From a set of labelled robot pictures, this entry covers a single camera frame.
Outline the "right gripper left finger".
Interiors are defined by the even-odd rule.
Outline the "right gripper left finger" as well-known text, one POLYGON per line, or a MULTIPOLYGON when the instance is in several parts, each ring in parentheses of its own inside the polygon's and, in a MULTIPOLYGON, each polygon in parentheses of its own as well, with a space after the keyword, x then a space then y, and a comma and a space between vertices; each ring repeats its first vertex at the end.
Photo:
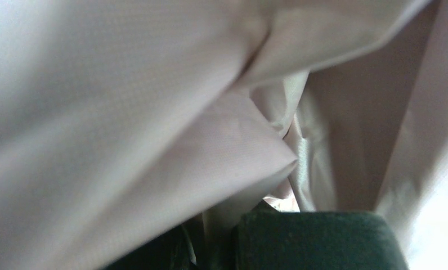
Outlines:
POLYGON ((191 247, 184 227, 178 226, 111 263, 105 269, 196 269, 190 253, 191 247))

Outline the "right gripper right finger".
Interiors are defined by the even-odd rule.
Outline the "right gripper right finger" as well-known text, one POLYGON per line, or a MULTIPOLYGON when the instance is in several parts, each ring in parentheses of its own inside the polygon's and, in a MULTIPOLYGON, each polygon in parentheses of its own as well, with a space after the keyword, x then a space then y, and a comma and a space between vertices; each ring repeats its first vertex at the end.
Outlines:
POLYGON ((234 269, 408 269, 389 225, 366 211, 280 212, 261 201, 233 237, 234 269))

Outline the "pink folding umbrella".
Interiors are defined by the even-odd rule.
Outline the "pink folding umbrella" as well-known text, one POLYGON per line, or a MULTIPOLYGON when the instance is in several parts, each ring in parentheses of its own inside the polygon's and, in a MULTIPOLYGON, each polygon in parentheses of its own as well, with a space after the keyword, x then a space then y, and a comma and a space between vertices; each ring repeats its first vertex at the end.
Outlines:
POLYGON ((0 269, 99 269, 265 196, 448 269, 448 1, 0 1, 0 269))

